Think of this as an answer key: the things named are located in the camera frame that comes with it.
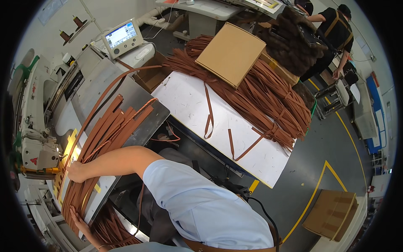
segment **cardboard box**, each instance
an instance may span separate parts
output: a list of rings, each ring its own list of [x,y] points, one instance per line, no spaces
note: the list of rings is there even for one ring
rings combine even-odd
[[[264,62],[269,64],[270,68],[273,69],[287,83],[291,84],[291,86],[294,86],[295,84],[298,83],[299,77],[290,73],[290,71],[282,67],[275,59],[273,59],[272,57],[270,57],[270,55],[267,54],[266,50],[263,50],[262,54],[260,55],[260,58]]]
[[[265,46],[258,37],[225,23],[196,62],[237,89]]]
[[[165,61],[165,56],[159,52],[149,59],[143,67],[162,65]],[[168,67],[152,68],[140,70],[134,74],[133,79],[150,94],[161,84],[161,82],[172,72]]]
[[[312,233],[339,242],[357,210],[356,194],[322,190],[302,226]]]

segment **wall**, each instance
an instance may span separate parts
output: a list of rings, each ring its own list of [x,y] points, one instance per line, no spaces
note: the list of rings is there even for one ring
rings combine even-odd
[[[84,0],[91,14],[96,18],[102,29],[115,27],[130,18],[141,17],[156,7],[155,0]],[[75,32],[77,28],[73,15],[82,21],[90,19],[79,0],[69,0],[47,22],[41,24],[35,16],[29,25],[20,46],[16,52],[14,62],[18,65],[26,52],[33,48],[36,55],[44,55],[49,61],[58,53],[69,52],[76,56],[85,44],[96,37],[100,31],[95,24],[89,24],[70,44],[63,46],[64,40],[59,36],[60,31],[67,34]]]
[[[388,145],[384,148],[384,152],[388,153],[388,167],[392,168],[397,147],[397,103],[395,85],[382,43],[365,14],[353,0],[311,0],[311,2],[314,5],[313,14],[318,14],[328,7],[337,9],[340,4],[347,5],[351,10],[352,18],[350,25],[354,34],[352,57],[363,79],[369,77],[372,71],[375,72],[378,79],[383,99],[383,109],[385,116],[388,118],[385,122],[387,124],[386,128],[389,129]],[[362,37],[366,40],[367,45],[371,48],[373,55],[376,57],[375,62],[369,60],[372,53],[365,54],[363,52],[357,42],[357,37]]]

